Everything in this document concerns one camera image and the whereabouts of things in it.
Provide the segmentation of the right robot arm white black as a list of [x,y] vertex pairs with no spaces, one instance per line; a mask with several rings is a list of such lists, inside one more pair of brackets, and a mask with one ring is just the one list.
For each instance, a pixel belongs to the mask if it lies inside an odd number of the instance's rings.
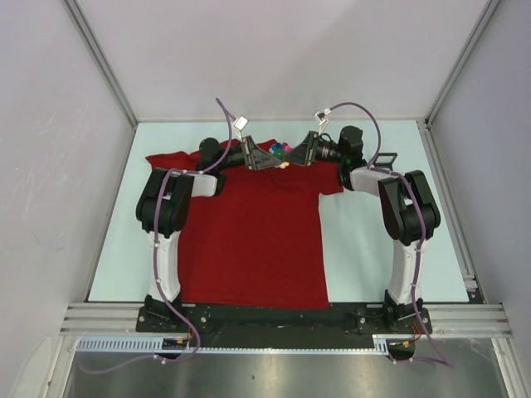
[[318,161],[338,165],[339,184],[353,192],[377,197],[388,235],[393,239],[392,275],[384,292],[382,322],[403,332],[422,321],[420,277],[427,242],[441,223],[441,213],[423,172],[406,174],[368,163],[363,157],[363,131],[346,126],[334,142],[310,131],[285,152],[285,163],[310,167]]

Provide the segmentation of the red t-shirt garment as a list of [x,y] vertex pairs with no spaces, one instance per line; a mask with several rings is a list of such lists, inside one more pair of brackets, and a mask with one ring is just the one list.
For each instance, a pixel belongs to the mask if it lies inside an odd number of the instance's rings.
[[178,241],[185,303],[326,309],[319,198],[342,192],[337,168],[224,172],[215,197],[194,197]]

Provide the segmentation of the black open small box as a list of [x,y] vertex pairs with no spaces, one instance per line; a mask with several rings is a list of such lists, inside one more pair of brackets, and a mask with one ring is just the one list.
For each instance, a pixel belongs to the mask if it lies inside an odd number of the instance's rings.
[[373,166],[376,168],[392,171],[393,164],[395,163],[397,156],[397,153],[379,153],[375,162],[373,163]]

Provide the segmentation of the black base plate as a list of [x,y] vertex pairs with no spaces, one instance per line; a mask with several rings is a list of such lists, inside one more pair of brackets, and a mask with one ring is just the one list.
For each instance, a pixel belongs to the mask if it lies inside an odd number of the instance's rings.
[[431,316],[423,302],[411,304],[332,303],[326,309],[281,309],[256,306],[182,303],[169,308],[147,297],[138,311],[137,332],[188,332],[194,326],[201,334],[223,326],[341,327],[362,334],[421,334],[432,331]]

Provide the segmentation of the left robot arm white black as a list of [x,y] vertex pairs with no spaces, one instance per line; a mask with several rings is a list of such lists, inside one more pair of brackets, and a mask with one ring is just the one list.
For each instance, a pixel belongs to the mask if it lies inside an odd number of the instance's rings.
[[225,185],[223,170],[244,166],[251,171],[281,167],[282,148],[265,151],[252,137],[245,136],[236,144],[226,146],[214,138],[204,139],[200,145],[196,171],[176,168],[155,168],[136,206],[136,218],[148,234],[153,255],[153,283],[148,298],[159,305],[154,321],[171,332],[182,325],[183,311],[173,305],[181,293],[178,279],[178,241],[187,221],[194,197],[219,196]]

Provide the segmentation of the aluminium front rail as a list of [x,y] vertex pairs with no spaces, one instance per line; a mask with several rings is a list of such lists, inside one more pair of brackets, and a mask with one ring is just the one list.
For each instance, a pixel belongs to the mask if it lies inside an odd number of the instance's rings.
[[[71,303],[63,319],[62,335],[132,335],[140,309],[138,303]],[[436,337],[511,337],[500,304],[427,304]]]

